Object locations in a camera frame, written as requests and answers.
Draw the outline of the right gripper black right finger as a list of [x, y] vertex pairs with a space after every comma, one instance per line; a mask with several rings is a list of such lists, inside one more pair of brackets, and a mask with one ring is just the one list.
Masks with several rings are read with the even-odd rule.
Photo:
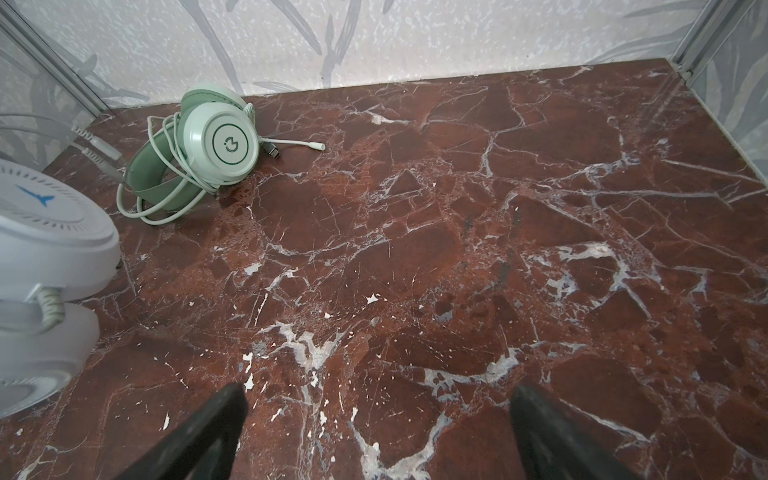
[[528, 479], [635, 479], [637, 475], [575, 424], [546, 392], [518, 384], [511, 425]]

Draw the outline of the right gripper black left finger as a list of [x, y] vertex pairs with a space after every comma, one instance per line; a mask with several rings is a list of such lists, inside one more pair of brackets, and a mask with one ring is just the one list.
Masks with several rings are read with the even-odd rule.
[[243, 385], [230, 383], [117, 477], [228, 479], [247, 414]]

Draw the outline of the white headphones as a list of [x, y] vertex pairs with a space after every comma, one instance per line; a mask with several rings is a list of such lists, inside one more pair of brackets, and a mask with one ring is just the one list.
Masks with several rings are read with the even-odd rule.
[[79, 300], [103, 290], [121, 261], [109, 215], [70, 186], [1, 162], [1, 415], [66, 387], [100, 336]]

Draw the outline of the mint green headphones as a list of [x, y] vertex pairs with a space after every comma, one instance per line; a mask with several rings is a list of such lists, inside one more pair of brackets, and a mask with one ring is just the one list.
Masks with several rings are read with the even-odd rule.
[[116, 205], [124, 217], [153, 226], [176, 221], [206, 196], [244, 180], [260, 153], [253, 105], [215, 83], [189, 88], [176, 113], [148, 116], [147, 136], [118, 186]]

